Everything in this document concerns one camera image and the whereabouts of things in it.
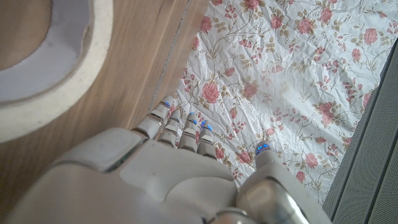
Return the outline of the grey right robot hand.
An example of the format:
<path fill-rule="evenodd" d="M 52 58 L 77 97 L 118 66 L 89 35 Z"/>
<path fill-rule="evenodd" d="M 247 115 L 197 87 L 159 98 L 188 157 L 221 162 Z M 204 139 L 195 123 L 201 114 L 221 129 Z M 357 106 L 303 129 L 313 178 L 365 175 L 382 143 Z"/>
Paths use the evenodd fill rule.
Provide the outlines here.
<path fill-rule="evenodd" d="M 211 125 L 184 125 L 166 96 L 132 130 L 111 128 L 57 158 L 6 223 L 329 223 L 266 141 L 238 187 Z"/>

